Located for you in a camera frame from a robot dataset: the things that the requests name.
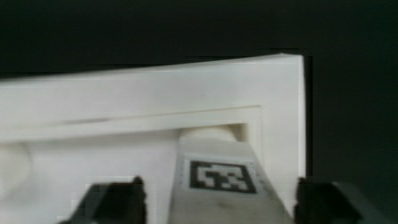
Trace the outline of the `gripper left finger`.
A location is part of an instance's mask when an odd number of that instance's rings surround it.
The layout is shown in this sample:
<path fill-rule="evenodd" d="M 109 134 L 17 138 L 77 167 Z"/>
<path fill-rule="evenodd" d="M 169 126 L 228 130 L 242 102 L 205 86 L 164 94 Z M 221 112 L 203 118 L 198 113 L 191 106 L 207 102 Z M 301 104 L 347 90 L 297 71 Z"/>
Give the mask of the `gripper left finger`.
<path fill-rule="evenodd" d="M 143 178 L 93 184 L 75 212 L 59 224 L 148 224 Z"/>

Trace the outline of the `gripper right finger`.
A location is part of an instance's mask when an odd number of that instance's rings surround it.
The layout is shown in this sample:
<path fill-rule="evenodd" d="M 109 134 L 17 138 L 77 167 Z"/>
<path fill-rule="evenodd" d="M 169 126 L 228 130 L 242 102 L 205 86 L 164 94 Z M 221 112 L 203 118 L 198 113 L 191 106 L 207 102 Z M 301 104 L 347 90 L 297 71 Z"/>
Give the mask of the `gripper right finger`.
<path fill-rule="evenodd" d="M 395 224 L 352 184 L 299 179 L 296 224 Z"/>

